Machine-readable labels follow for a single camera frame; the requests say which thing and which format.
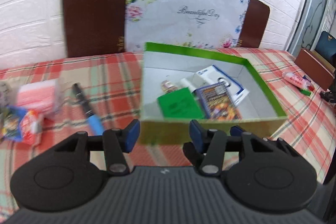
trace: green notebook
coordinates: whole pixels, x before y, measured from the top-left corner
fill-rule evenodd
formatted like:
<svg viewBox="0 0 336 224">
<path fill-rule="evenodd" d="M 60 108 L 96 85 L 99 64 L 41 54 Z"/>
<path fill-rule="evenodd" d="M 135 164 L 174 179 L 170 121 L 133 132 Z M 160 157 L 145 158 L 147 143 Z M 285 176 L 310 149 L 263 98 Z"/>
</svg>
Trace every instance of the green notebook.
<svg viewBox="0 0 336 224">
<path fill-rule="evenodd" d="M 157 99 L 165 118 L 203 119 L 204 113 L 188 88 L 167 93 Z"/>
</svg>

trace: plaid tablecloth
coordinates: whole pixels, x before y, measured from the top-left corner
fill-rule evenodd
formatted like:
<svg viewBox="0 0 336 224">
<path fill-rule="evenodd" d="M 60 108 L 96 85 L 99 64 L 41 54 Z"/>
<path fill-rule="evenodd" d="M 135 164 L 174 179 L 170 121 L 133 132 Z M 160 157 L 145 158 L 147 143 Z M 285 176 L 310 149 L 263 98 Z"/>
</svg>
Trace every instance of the plaid tablecloth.
<svg viewBox="0 0 336 224">
<path fill-rule="evenodd" d="M 331 106 L 321 100 L 321 89 L 314 84 L 315 91 L 308 97 L 283 80 L 283 72 L 304 75 L 288 52 L 245 48 L 225 49 L 221 52 L 247 58 L 268 83 L 289 117 L 272 137 L 282 137 L 290 143 L 314 166 L 318 180 L 322 182 L 335 150 L 336 118 Z M 92 134 L 71 86 L 76 82 L 82 85 L 105 128 L 124 128 L 139 115 L 141 60 L 142 54 L 123 53 L 62 59 L 0 71 L 0 79 L 8 80 L 11 85 L 59 78 L 64 91 L 62 110 L 54 121 L 45 120 L 39 146 L 32 148 L 7 140 L 0 143 L 2 219 L 17 209 L 9 181 L 18 167 L 77 131 L 85 130 L 89 135 Z M 130 166 L 189 165 L 181 147 L 177 145 L 136 145 L 125 157 Z M 92 153 L 91 161 L 99 168 L 104 168 L 101 154 Z M 224 164 L 228 166 L 236 161 L 237 156 L 233 153 L 226 156 Z"/>
</svg>

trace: game case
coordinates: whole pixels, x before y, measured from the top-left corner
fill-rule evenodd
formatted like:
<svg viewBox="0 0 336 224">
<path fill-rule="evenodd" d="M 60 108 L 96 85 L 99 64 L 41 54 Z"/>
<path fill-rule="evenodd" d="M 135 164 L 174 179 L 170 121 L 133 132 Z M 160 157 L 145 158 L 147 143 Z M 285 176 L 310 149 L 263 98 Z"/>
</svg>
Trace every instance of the game case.
<svg viewBox="0 0 336 224">
<path fill-rule="evenodd" d="M 224 83 L 199 88 L 196 94 L 208 119 L 222 121 L 241 119 Z"/>
<path fill-rule="evenodd" d="M 235 106 L 239 105 L 249 93 L 237 79 L 232 78 L 215 65 L 197 71 L 193 77 L 190 78 L 190 82 L 196 88 L 223 82 Z"/>
</svg>

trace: green cap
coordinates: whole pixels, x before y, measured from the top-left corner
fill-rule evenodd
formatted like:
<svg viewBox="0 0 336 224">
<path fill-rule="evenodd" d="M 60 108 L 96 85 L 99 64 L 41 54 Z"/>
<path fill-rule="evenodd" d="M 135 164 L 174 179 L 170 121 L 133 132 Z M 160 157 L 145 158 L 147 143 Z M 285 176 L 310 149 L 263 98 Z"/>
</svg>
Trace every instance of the green cap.
<svg viewBox="0 0 336 224">
<path fill-rule="evenodd" d="M 311 91 L 309 91 L 309 90 L 300 90 L 300 92 L 304 95 L 307 95 L 307 96 L 311 95 Z"/>
</svg>

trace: colorful package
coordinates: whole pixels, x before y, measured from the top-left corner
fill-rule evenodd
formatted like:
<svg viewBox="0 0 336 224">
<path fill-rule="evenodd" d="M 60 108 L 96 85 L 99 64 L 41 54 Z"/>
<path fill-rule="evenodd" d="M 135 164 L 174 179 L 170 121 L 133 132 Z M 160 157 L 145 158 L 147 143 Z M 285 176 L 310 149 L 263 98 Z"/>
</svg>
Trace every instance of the colorful package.
<svg viewBox="0 0 336 224">
<path fill-rule="evenodd" d="M 196 94 L 206 112 L 207 118 L 226 121 L 241 118 L 224 83 L 199 88 L 196 90 Z"/>
<path fill-rule="evenodd" d="M 191 83 L 198 88 L 223 83 L 236 106 L 249 94 L 249 91 L 237 79 L 232 78 L 215 65 L 196 72 L 191 79 Z"/>
<path fill-rule="evenodd" d="M 2 136 L 32 146 L 41 142 L 43 115 L 36 110 L 6 107 L 1 113 Z"/>
</svg>

